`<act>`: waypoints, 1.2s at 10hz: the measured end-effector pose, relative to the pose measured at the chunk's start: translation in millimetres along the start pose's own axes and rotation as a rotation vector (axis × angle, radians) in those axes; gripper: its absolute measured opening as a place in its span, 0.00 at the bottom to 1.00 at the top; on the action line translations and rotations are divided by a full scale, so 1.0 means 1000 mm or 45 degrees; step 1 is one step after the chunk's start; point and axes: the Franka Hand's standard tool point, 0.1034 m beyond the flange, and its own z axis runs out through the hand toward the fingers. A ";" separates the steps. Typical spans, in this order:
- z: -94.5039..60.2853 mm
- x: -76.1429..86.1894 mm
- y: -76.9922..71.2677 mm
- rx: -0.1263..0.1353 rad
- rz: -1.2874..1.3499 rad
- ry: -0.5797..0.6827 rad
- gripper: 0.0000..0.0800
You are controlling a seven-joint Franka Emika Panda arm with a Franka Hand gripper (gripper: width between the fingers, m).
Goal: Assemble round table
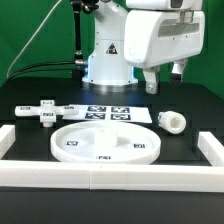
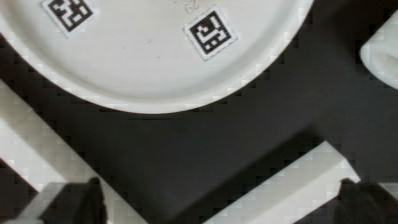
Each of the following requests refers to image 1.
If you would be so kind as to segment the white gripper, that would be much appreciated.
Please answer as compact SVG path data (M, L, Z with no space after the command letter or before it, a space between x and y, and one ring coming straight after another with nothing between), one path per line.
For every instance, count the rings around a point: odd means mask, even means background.
M204 28L202 11L196 11L190 23L181 22L180 12L132 10L128 13L124 57L130 65L146 68L143 74L147 93L157 93L162 64L175 61L169 79L171 83L182 82L188 62L185 58L202 50Z

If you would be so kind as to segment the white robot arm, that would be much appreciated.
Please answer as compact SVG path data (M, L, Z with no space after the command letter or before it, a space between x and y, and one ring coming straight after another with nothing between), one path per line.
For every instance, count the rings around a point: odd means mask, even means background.
M94 51L83 82L104 92L138 83L143 70L146 91L158 89L160 66L172 63L170 82L182 81L188 59L203 47L203 0L99 0L95 13Z

